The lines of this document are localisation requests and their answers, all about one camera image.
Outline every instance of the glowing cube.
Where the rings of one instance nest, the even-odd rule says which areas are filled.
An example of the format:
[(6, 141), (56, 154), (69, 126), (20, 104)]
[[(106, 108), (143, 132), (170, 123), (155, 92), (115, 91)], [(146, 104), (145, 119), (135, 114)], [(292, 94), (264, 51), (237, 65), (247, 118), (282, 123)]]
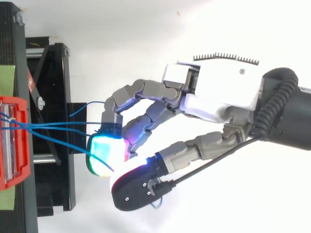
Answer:
[[(125, 146), (123, 139), (98, 135), (92, 138), (90, 153), (116, 169), (124, 162)], [(99, 176), (107, 177), (112, 174), (111, 170), (92, 156), (89, 157), (89, 163), (92, 171)]]

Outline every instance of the blue wire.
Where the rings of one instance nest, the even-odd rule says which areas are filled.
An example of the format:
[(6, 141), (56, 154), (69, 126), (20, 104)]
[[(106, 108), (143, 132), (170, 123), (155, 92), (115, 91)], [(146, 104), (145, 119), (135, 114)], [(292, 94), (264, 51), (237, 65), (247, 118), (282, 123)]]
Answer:
[(151, 203), (150, 205), (151, 205), (155, 210), (157, 210), (158, 208), (161, 207), (162, 203), (163, 203), (163, 196), (161, 197), (160, 203), (159, 203), (157, 206), (154, 205), (153, 203)]
[(87, 124), (93, 124), (93, 125), (101, 125), (100, 122), (55, 122), (55, 123), (44, 123), (44, 124), (28, 124), (28, 123), (22, 123), (22, 122), (18, 122), (15, 120), (7, 120), (4, 118), (1, 118), (2, 121), (5, 122), (9, 122), (9, 123), (14, 123), (14, 124), (19, 124), (19, 125), (23, 125), (23, 126), (35, 126), (35, 127), (44, 127), (44, 126), (53, 126), (53, 125), (87, 125)]
[[(103, 102), (103, 101), (92, 101), (90, 103), (105, 103), (105, 102)], [(74, 112), (73, 114), (70, 114), (69, 117), (76, 115), (78, 112), (82, 111), (82, 109), (84, 109), (86, 106), (88, 106), (90, 103), (83, 105), (78, 111)]]
[(81, 152), (81, 153), (87, 154), (88, 156), (92, 156), (92, 157), (94, 157), (95, 159), (97, 159), (99, 162), (103, 163), (103, 164), (104, 164), (107, 168), (109, 168), (112, 172), (114, 172), (114, 169), (112, 169), (112, 167), (109, 166), (105, 161), (103, 161), (102, 159), (98, 158), (97, 156), (91, 154), (90, 152), (88, 152), (88, 151), (86, 151), (86, 150), (84, 150), (84, 149), (82, 149), (82, 148), (80, 148), (80, 147), (76, 147), (76, 146), (74, 146), (74, 145), (72, 145), (72, 144), (69, 144), (69, 143), (67, 143), (67, 142), (63, 142), (63, 141), (57, 140), (57, 139), (55, 139), (55, 138), (46, 137), (46, 136), (44, 136), (44, 135), (42, 135), (42, 134), (39, 134), (39, 133), (37, 133), (37, 132), (35, 132), (35, 131), (28, 130), (27, 128), (25, 128), (25, 129), (26, 129), (28, 132), (32, 133), (33, 135), (36, 135), (37, 137), (41, 137), (41, 138), (43, 138), (43, 139), (45, 139), (45, 140), (49, 140), (49, 141), (51, 141), (51, 142), (55, 142), (55, 143), (58, 143), (58, 144), (60, 144), (60, 145), (66, 146), (66, 147), (73, 148), (73, 149), (75, 149), (75, 150), (77, 150), (77, 151), (79, 151), (79, 152)]
[[(78, 134), (81, 134), (83, 136), (91, 136), (89, 134), (86, 134), (80, 130), (75, 130), (75, 129), (70, 129), (70, 128), (61, 128), (61, 127), (25, 127), (27, 129), (30, 130), (39, 130), (39, 129), (47, 129), (47, 130), (61, 130), (61, 131), (70, 131), (70, 132), (75, 132)], [(21, 128), (21, 127), (3, 127), (1, 128), (2, 130), (23, 130), (25, 128)]]
[[(8, 119), (10, 119), (10, 117), (9, 117), (7, 114), (5, 114), (5, 113), (0, 112), (0, 115), (6, 117), (6, 118), (8, 118)], [(69, 143), (67, 143), (67, 142), (63, 142), (63, 141), (60, 141), (60, 140), (57, 140), (57, 139), (54, 139), (54, 138), (51, 138), (51, 137), (46, 137), (46, 136), (44, 136), (44, 135), (42, 135), (42, 134), (39, 134), (39, 133), (37, 133), (37, 132), (35, 132), (35, 131), (32, 131), (32, 130), (30, 130), (29, 128), (23, 126), (23, 125), (31, 125), (31, 124), (25, 124), (25, 123), (21, 123), (21, 122), (15, 121), (15, 120), (9, 121), (9, 120), (3, 119), (3, 118), (1, 118), (1, 120), (4, 120), (4, 121), (6, 121), (6, 122), (10, 122), (10, 123), (15, 123), (15, 124), (19, 125), (22, 129), (27, 130), (28, 132), (32, 133), (33, 135), (36, 135), (37, 137), (41, 137), (41, 138), (43, 138), (43, 139), (45, 139), (45, 140), (49, 140), (49, 141), (51, 141), (51, 142), (58, 143), (58, 144), (60, 144), (60, 145), (66, 146), (66, 147), (73, 148), (73, 149), (75, 149), (75, 150), (77, 150), (77, 151), (79, 151), (79, 152), (81, 152), (81, 153), (87, 154), (88, 156), (92, 156), (92, 157), (94, 157), (95, 159), (97, 159), (99, 162), (103, 163), (103, 164), (104, 164), (107, 168), (109, 168), (111, 171), (114, 172), (114, 169), (112, 169), (111, 166), (109, 166), (105, 161), (103, 161), (102, 159), (98, 158), (97, 156), (91, 154), (90, 152), (88, 152), (88, 151), (86, 151), (86, 150), (84, 150), (84, 149), (82, 149), (82, 148), (76, 147), (76, 146), (74, 146), (74, 145), (72, 145), (72, 144), (69, 144)]]

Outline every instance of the screw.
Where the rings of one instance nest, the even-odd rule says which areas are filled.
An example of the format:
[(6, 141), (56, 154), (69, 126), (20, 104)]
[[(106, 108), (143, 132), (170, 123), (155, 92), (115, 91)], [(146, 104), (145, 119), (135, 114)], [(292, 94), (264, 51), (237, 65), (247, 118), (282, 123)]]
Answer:
[(23, 18), (23, 12), (18, 11), (16, 15), (14, 16), (14, 22), (17, 23), (19, 26), (25, 26), (24, 18)]
[(45, 106), (45, 101), (43, 100), (43, 98), (41, 96), (38, 97), (37, 99), (37, 106), (38, 109), (41, 111), (43, 109), (43, 107)]
[(70, 50), (65, 48), (65, 57), (70, 57)]

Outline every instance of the white label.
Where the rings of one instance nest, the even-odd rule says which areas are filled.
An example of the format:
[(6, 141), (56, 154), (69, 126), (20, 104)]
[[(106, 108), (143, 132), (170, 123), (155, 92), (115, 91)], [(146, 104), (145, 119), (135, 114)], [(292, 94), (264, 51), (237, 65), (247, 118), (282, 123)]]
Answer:
[(310, 88), (300, 87), (300, 86), (299, 86), (299, 88), (300, 88), (300, 90), (301, 90), (302, 92), (306, 92), (306, 93), (311, 94), (311, 89), (310, 89)]

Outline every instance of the serrated edge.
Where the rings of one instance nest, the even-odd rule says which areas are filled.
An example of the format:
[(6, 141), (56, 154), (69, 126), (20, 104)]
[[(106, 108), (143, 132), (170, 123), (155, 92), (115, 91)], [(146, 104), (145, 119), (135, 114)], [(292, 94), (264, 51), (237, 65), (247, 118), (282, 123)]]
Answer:
[(222, 53), (222, 52), (196, 55), (196, 56), (193, 56), (193, 61), (202, 61), (202, 60), (208, 60), (208, 59), (214, 59), (214, 58), (231, 59), (231, 60), (236, 60), (239, 62), (245, 62), (245, 63), (253, 64), (256, 66), (259, 65), (259, 60), (241, 57), (241, 56), (237, 56), (237, 55), (231, 54), (231, 53)]
[(236, 60), (237, 56), (235, 54), (231, 54), (231, 53), (216, 52), (215, 58), (225, 58), (225, 59)]
[(207, 59), (213, 59), (213, 58), (215, 58), (214, 53), (193, 56), (194, 61), (201, 61), (201, 60), (207, 60)]
[(240, 62), (246, 62), (246, 63), (249, 63), (249, 64), (253, 64), (253, 65), (256, 65), (256, 66), (259, 65), (259, 60), (250, 59), (250, 58), (247, 58), (247, 57), (238, 57), (236, 60), (240, 61)]

